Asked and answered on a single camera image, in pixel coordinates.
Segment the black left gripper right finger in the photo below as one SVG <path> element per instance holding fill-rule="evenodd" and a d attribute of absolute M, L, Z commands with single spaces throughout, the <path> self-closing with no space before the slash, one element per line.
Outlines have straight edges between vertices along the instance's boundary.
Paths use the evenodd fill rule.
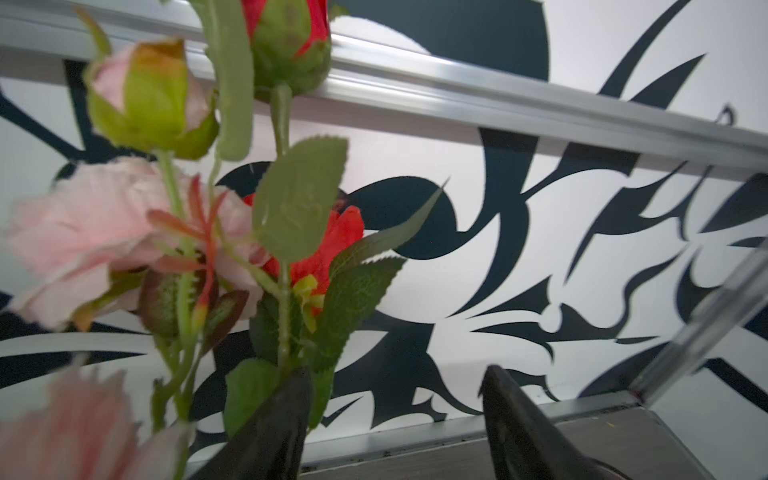
<path fill-rule="evenodd" d="M 496 478 L 588 480 L 627 477 L 618 469 L 583 455 L 502 367 L 488 366 L 479 395 Z"/>

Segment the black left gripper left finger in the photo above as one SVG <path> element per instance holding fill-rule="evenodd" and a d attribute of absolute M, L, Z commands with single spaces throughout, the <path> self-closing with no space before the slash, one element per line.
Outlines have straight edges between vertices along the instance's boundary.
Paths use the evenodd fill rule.
<path fill-rule="evenodd" d="M 294 370 L 193 479 L 296 479 L 307 435 L 313 383 Z"/>

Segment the pink peony flower stem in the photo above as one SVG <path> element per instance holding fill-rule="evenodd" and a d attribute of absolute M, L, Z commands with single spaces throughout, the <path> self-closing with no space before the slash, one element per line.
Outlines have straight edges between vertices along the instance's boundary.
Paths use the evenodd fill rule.
<path fill-rule="evenodd" d="M 8 310 L 52 331 L 91 329 L 116 309 L 134 311 L 167 377 L 154 381 L 151 435 L 139 436 L 126 374 L 102 377 L 83 355 L 58 370 L 43 407 L 1 426 L 5 479 L 172 479 L 184 473 L 200 360 L 255 309 L 248 276 L 266 260 L 256 244 L 229 252 L 251 228 L 232 190 L 182 172 L 209 152 L 240 160 L 220 123 L 220 90 L 192 75 L 185 43 L 166 38 L 115 50 L 80 14 L 96 54 L 84 72 L 95 132 L 127 153 L 78 166 L 43 195 L 16 203 L 3 240 L 35 277 Z"/>

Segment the large red rose stem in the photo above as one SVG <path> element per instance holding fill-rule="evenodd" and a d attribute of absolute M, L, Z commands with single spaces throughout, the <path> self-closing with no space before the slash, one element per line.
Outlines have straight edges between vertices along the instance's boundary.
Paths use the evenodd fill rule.
<path fill-rule="evenodd" d="M 332 207 L 324 237 L 318 249 L 307 259 L 290 267 L 291 287 L 317 316 L 323 309 L 330 285 L 329 269 L 333 260 L 345 249 L 363 238 L 364 222 L 358 207 L 340 194 Z"/>

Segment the small red rose stem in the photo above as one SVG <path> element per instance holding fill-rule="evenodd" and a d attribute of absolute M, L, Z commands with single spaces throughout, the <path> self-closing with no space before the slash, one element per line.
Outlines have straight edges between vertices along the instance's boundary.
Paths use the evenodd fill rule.
<path fill-rule="evenodd" d="M 247 418 L 293 370 L 312 377 L 308 425 L 321 421 L 335 368 L 352 334 L 385 296 L 404 260 L 395 250 L 427 220 L 430 197 L 404 222 L 363 238 L 342 251 L 329 269 L 330 285 L 317 316 L 291 287 L 290 267 L 320 246 L 348 159 L 338 136 L 290 141 L 296 96 L 318 88 L 331 63 L 329 7 L 324 1 L 196 1 L 216 75 L 221 114 L 219 160 L 241 160 L 251 147 L 253 104 L 270 109 L 276 158 L 252 200 L 252 238 L 268 254 L 264 266 L 239 265 L 264 289 L 250 332 L 264 346 L 257 360 L 227 378 L 224 425 L 236 434 Z"/>

